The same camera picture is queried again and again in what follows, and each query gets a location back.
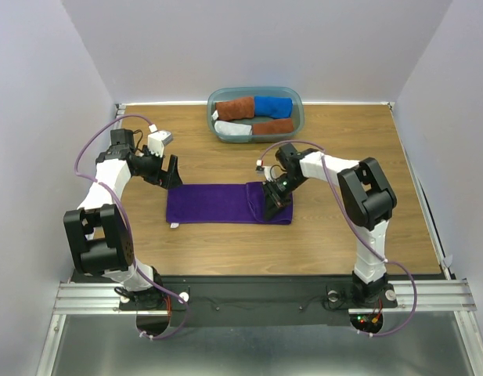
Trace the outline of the purple towel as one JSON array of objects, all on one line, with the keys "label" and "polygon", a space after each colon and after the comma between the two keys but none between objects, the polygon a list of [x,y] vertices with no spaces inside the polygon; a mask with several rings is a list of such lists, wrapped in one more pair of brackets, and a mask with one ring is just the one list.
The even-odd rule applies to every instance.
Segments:
[{"label": "purple towel", "polygon": [[240,223],[290,225],[294,207],[264,218],[261,182],[244,184],[184,184],[168,191],[166,221],[170,224]]}]

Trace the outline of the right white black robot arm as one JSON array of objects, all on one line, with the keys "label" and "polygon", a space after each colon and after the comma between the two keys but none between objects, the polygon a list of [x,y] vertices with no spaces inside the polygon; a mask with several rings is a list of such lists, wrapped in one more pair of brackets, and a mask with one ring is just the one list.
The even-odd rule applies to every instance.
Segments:
[{"label": "right white black robot arm", "polygon": [[328,183],[356,238],[351,297],[355,303],[367,306],[378,300],[387,286],[385,238],[397,197],[376,159],[332,157],[322,147],[307,144],[310,147],[302,151],[288,141],[269,147],[277,149],[281,175],[275,175],[263,157],[258,158],[256,171],[265,177],[263,218],[269,221],[289,206],[293,192],[307,180]]}]

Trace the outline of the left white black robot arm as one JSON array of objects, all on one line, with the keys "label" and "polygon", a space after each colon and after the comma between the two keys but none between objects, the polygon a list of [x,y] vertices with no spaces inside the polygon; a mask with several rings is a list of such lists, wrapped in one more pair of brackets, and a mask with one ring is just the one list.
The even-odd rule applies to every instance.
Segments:
[{"label": "left white black robot arm", "polygon": [[168,166],[163,166],[164,148],[172,140],[169,131],[152,126],[146,144],[137,147],[132,131],[111,131],[108,149],[96,158],[87,196],[63,217],[75,269],[116,282],[116,293],[139,309],[169,307],[170,296],[157,270],[135,256],[121,197],[135,176],[166,190],[182,185],[177,156],[171,155]]}]

